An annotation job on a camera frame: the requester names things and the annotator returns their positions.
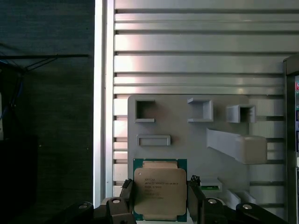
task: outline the gray 3d-printed holder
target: gray 3d-printed holder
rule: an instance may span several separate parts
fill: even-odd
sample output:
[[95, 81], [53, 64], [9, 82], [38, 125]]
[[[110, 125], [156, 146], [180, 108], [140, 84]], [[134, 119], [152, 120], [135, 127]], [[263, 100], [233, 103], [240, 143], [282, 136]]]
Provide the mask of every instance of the gray 3d-printed holder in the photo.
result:
[[227, 122], [230, 123], [255, 123], [256, 106], [248, 104], [229, 105], [226, 108]]
[[190, 98], [187, 100], [187, 103], [197, 108], [197, 110], [201, 111], [200, 114], [202, 114], [201, 118], [189, 118], [188, 122], [213, 122], [214, 111], [213, 102], [211, 100]]
[[267, 162], [267, 140], [261, 136], [242, 136], [207, 129], [206, 146], [225, 153], [243, 164]]
[[135, 102], [135, 122], [155, 122], [154, 118], [148, 118], [145, 116], [145, 110], [148, 107], [153, 106], [155, 100], [152, 99], [140, 99]]
[[[213, 122], [188, 122], [203, 119], [203, 103], [213, 107]], [[192, 175], [219, 178], [228, 189], [249, 189], [248, 166], [226, 154], [207, 148], [206, 129], [249, 134], [248, 123], [228, 123], [226, 108], [230, 105], [248, 105], [240, 95], [133, 95], [128, 99], [128, 177], [133, 178], [133, 159], [187, 159], [187, 179]], [[154, 119], [139, 122], [136, 119]], [[166, 146], [163, 136], [170, 136]], [[138, 136], [155, 136], [137, 143]]]

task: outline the white vertical frame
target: white vertical frame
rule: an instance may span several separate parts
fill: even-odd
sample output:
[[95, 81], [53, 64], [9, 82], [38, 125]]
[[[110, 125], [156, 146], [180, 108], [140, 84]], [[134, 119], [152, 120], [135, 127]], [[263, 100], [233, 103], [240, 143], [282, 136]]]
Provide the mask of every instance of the white vertical frame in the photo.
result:
[[106, 29], [106, 114], [105, 167], [106, 197], [113, 196], [113, 79], [114, 79], [114, 0], [107, 0]]
[[93, 78], [93, 205], [99, 207], [104, 197], [104, 0], [95, 0], [94, 78]]

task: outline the metal screw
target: metal screw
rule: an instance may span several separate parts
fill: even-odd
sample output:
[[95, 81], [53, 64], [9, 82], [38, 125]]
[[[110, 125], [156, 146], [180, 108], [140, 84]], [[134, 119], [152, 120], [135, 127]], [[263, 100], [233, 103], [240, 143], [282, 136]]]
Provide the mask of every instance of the metal screw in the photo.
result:
[[211, 204], [216, 204], [217, 203], [217, 201], [214, 200], [214, 199], [209, 199], [208, 202], [211, 203]]
[[82, 204], [79, 206], [79, 209], [86, 209], [87, 208], [87, 205], [86, 204]]
[[249, 204], [245, 204], [245, 205], [243, 205], [243, 208], [244, 208], [244, 209], [252, 209], [252, 207], [251, 207]]

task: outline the gray plastic bracket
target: gray plastic bracket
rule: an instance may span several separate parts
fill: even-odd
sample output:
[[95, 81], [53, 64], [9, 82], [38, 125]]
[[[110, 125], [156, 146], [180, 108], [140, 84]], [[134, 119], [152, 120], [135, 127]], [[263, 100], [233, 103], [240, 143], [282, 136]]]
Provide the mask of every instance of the gray plastic bracket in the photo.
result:
[[256, 106], [249, 104], [230, 105], [226, 107], [227, 122], [230, 123], [255, 123]]
[[146, 105], [155, 103], [153, 99], [139, 99], [135, 102], [135, 122], [155, 122], [154, 118], [143, 118], [142, 111]]
[[267, 162], [267, 140], [261, 136], [241, 136], [207, 128], [206, 144], [243, 164]]
[[137, 135], [138, 146], [170, 146], [170, 135]]
[[188, 122], [213, 122], [213, 101], [190, 98], [187, 100], [188, 104], [195, 104], [199, 110], [202, 110], [202, 118], [190, 118]]

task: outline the black cable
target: black cable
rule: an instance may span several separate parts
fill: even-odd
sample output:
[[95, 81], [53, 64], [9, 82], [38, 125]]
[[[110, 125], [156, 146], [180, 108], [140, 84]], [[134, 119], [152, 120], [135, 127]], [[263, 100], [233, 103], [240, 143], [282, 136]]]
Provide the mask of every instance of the black cable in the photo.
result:
[[33, 65], [36, 65], [36, 64], [42, 63], [42, 62], [44, 62], [44, 61], [47, 61], [47, 60], [49, 60], [49, 58], [46, 58], [46, 59], [43, 59], [43, 60], [41, 60], [41, 61], [38, 61], [38, 62], [36, 62], [36, 63], [30, 64], [30, 65], [26, 66], [25, 68], [26, 68], [26, 69], [28, 69], [29, 67], [31, 67], [31, 66], [33, 66]]
[[48, 61], [48, 62], [46, 62], [46, 63], [43, 63], [43, 64], [41, 64], [41, 65], [39, 65], [39, 66], [36, 66], [36, 67], [34, 67], [34, 68], [32, 68], [32, 69], [29, 69], [29, 70], [27, 70], [27, 72], [32, 71], [32, 70], [34, 70], [34, 69], [37, 69], [37, 68], [39, 68], [39, 67], [42, 67], [42, 66], [44, 66], [44, 65], [46, 65], [46, 64], [49, 64], [50, 62], [53, 62], [53, 61], [55, 61], [55, 60], [57, 60], [57, 58], [54, 58], [54, 59], [52, 59], [52, 60], [50, 60], [50, 61]]
[[[4, 55], [5, 57], [7, 57], [7, 55], [6, 54], [4, 54], [2, 51], [0, 51], [0, 54], [2, 54], [2, 55]], [[16, 66], [18, 66], [19, 67], [19, 65], [16, 63], [16, 62], [14, 62], [14, 60], [12, 60], [12, 59], [9, 59], [9, 61], [11, 61], [11, 62], [13, 62]]]

